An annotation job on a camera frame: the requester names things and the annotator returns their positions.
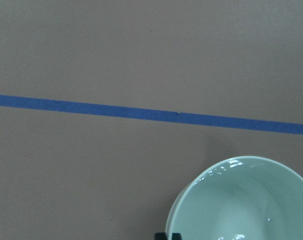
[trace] black object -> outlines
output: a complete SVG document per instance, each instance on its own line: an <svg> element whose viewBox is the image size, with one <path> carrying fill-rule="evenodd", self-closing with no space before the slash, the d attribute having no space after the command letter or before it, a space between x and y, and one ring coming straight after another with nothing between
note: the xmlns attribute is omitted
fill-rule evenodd
<svg viewBox="0 0 303 240"><path fill-rule="evenodd" d="M165 232L155 233L155 240L167 240L167 236ZM182 235L180 233L173 233L171 236L171 240L182 240Z"/></svg>

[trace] bowl rim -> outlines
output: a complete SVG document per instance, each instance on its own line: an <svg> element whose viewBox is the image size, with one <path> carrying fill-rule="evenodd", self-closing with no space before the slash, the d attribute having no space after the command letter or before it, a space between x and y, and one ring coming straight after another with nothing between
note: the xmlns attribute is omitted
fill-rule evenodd
<svg viewBox="0 0 303 240"><path fill-rule="evenodd" d="M275 164L275 165L278 165L279 167L282 167L284 168L285 170L287 170L288 172L294 174L299 180L300 182L303 184L303 177L300 176L297 172L295 172L293 169L289 168L288 166L278 162L278 161L275 161L275 160L271 160L269 158L266 158L266 157L261 157L261 156L250 156L250 155L243 155L243 156L235 156L235 157L231 157L231 158L228 158L228 159L225 159L225 160L222 160L222 161L219 161L217 163L215 163L214 165L210 166L209 168L207 168L205 171L203 171L201 174L199 174L195 179L193 179L191 181L191 183L189 183L180 193L179 195L176 197L170 211L169 211L169 214L168 214L168 218L167 218L167 221L166 221L166 228L165 228L165 232L167 233L167 238L168 240L171 240L172 239L172 229L173 229L173 224L174 224L174 220L176 219L176 216L178 214L178 211L182 205L182 203L184 202L186 196L189 194L189 192L191 191L191 189L194 187L196 181L198 181L201 177L203 177L205 174L207 174L210 170L226 163L226 162L229 162L229 161L232 161L232 160L237 160L237 161L240 161L240 160L244 160L244 159L255 159L255 160L260 160L260 161L265 161L265 162L268 162L268 163L271 163L271 164Z"/></svg>

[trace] blue stripe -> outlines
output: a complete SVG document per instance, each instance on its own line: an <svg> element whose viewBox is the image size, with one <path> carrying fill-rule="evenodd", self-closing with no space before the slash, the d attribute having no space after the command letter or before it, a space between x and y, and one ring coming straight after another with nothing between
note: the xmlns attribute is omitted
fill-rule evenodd
<svg viewBox="0 0 303 240"><path fill-rule="evenodd" d="M0 95L0 106L303 135L303 124Z"/></svg>

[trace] blue tape strip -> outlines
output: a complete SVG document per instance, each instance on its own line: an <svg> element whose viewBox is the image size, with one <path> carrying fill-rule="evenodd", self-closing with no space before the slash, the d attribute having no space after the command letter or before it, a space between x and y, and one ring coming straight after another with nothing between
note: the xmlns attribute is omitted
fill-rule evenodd
<svg viewBox="0 0 303 240"><path fill-rule="evenodd" d="M0 95L0 106L303 135L303 124Z"/></svg>

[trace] ceramic bowl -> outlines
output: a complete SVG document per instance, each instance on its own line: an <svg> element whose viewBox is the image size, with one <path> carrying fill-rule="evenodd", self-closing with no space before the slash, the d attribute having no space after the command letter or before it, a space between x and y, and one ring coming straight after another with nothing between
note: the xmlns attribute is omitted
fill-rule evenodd
<svg viewBox="0 0 303 240"><path fill-rule="evenodd" d="M182 240L303 240L303 178L263 157L221 161L178 195L168 240L172 233Z"/></svg>

